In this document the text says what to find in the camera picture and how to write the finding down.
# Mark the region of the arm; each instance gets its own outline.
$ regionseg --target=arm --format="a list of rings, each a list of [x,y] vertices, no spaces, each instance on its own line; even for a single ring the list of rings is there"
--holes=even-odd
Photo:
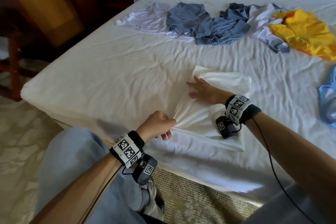
[[[174,119],[170,119],[163,112],[156,111],[140,125],[136,132],[145,143],[159,135],[163,140],[167,140],[167,137],[171,137],[170,128],[175,124]],[[119,160],[108,153],[54,197],[30,224],[81,224],[100,192],[111,177],[116,172],[116,175],[118,174],[120,168]]]
[[[211,86],[203,79],[187,82],[197,92],[189,96],[209,104],[225,104],[234,95]],[[308,193],[324,213],[335,221],[336,160],[286,126],[264,113],[258,113],[258,123],[273,158]],[[265,141],[252,119],[245,125],[265,147]]]

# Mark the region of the wall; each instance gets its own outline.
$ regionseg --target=wall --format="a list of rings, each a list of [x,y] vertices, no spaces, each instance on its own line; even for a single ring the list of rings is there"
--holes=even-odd
[[[54,46],[84,29],[70,0],[19,1]]]

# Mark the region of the yellow garment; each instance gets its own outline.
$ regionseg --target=yellow garment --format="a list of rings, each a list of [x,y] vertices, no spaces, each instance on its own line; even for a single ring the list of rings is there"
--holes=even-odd
[[[280,12],[275,19],[284,19],[284,24],[269,24],[274,35],[281,38],[292,48],[326,60],[336,60],[336,40],[327,24],[312,12],[301,9]]]

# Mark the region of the beige carpet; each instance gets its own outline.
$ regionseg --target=beige carpet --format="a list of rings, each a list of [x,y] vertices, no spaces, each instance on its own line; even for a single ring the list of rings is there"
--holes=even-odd
[[[6,74],[0,83],[7,84]],[[34,212],[36,171],[50,140],[62,130],[25,101],[0,97],[0,224],[28,223]],[[154,180],[165,203],[165,221],[240,223],[256,209],[203,185],[156,170]]]

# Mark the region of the nightstand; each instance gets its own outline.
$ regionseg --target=nightstand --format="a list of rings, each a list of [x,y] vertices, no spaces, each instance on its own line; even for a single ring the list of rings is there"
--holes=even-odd
[[[104,21],[107,21],[132,5],[134,0],[98,0],[98,3],[102,11]]]

